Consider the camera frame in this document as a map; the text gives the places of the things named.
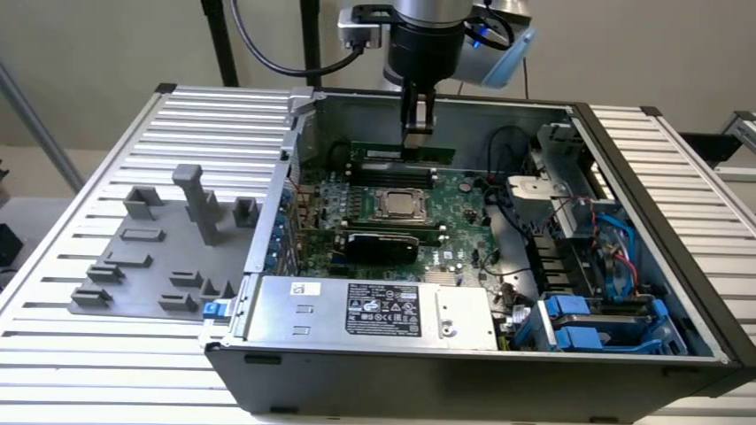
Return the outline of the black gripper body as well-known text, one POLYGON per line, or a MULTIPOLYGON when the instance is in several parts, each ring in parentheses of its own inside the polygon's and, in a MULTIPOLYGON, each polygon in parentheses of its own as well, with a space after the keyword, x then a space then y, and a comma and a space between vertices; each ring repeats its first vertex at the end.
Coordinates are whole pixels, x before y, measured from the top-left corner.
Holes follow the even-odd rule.
POLYGON ((437 85, 453 77, 462 55, 465 25, 429 28, 410 23, 390 29, 389 66, 415 85, 437 85))

